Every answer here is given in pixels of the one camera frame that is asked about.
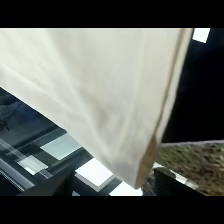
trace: cream fabric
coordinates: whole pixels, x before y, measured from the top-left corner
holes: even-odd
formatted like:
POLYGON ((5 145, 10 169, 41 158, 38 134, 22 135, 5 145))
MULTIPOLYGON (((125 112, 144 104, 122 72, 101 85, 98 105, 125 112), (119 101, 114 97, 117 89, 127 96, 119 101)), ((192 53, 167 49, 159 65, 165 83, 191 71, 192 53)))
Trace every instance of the cream fabric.
POLYGON ((168 121, 191 33, 0 29, 0 86, 137 188, 168 121))

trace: white cloth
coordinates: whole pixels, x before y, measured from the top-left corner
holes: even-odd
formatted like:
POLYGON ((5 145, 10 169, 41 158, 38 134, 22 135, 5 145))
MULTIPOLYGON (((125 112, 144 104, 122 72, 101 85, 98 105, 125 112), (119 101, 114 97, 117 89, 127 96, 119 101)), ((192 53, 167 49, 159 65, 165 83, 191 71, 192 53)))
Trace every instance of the white cloth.
POLYGON ((0 29, 0 86, 137 188, 168 121, 191 33, 0 29))

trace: white rectangle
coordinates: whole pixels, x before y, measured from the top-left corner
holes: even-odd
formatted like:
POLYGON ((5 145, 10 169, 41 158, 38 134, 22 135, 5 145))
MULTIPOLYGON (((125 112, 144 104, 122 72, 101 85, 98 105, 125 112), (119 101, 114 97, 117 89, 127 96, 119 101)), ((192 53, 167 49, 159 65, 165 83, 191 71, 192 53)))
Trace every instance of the white rectangle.
POLYGON ((113 173, 95 158, 79 167, 76 172, 77 174, 75 176, 77 178, 97 192, 114 179, 113 173))
POLYGON ((32 175, 48 167, 46 164, 42 163, 40 160, 38 160, 34 156, 28 156, 25 159, 20 160, 18 164, 22 166, 25 170, 27 170, 29 173, 31 173, 32 175))
POLYGON ((141 188, 136 190, 125 182, 122 182, 110 193, 110 196, 142 196, 142 194, 141 188))
POLYGON ((65 134, 42 146, 41 148, 56 159, 61 160, 80 147, 81 145, 76 142, 74 138, 72 138, 69 134, 65 134))
POLYGON ((206 43, 210 29, 211 28, 195 28, 192 39, 206 43))

